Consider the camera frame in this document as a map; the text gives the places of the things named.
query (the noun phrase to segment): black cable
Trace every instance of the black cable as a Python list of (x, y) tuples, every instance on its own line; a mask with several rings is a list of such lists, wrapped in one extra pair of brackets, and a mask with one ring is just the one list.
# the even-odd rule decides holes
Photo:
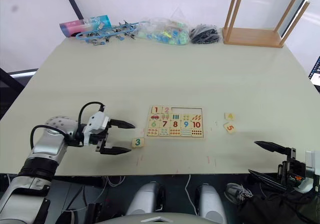
[(78, 132), (78, 134), (80, 134), (81, 133), (81, 116), (82, 116), (82, 112), (84, 111), (84, 109), (87, 107), (87, 106), (89, 106), (89, 105), (91, 105), (91, 104), (99, 104), (100, 105), (100, 109), (99, 109), (99, 111), (101, 111), (101, 112), (104, 112), (104, 108), (105, 108), (105, 105), (103, 104), (103, 103), (100, 103), (100, 102), (89, 102), (89, 103), (86, 103), (82, 108), (81, 108), (81, 110), (80, 110), (80, 112), (79, 112), (79, 116), (78, 116), (78, 130), (77, 130), (77, 132)]
[(83, 202), (84, 202), (85, 206), (88, 207), (88, 203), (87, 203), (87, 199), (86, 199), (86, 187), (85, 186), (83, 186), (82, 199), (83, 199)]
[(54, 127), (50, 127), (48, 125), (36, 125), (34, 126), (34, 128), (32, 128), (31, 133), (30, 133), (30, 146), (31, 146), (31, 150), (34, 148), (34, 134), (37, 128), (48, 128), (51, 130), (54, 130), (60, 134), (62, 134), (64, 136), (64, 138), (68, 139), (68, 135), (66, 133), (64, 133), (63, 131), (61, 131), (58, 128), (54, 128)]
[(67, 208), (65, 210), (69, 210), (69, 207), (71, 206), (71, 204), (74, 202), (74, 200), (77, 198), (77, 196), (80, 194), (80, 192), (83, 190), (83, 186), (77, 191), (77, 193), (74, 195), (74, 197), (71, 199), (71, 202), (69, 203), (69, 205), (67, 206)]

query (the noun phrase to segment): plastic bag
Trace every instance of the plastic bag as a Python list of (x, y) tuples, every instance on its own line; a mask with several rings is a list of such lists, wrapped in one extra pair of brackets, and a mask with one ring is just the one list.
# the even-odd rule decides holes
[(215, 25), (199, 24), (190, 32), (191, 43), (216, 43), (220, 36)]
[(190, 41), (187, 22), (178, 8), (171, 19), (153, 18), (139, 23), (137, 37), (171, 45), (184, 45)]

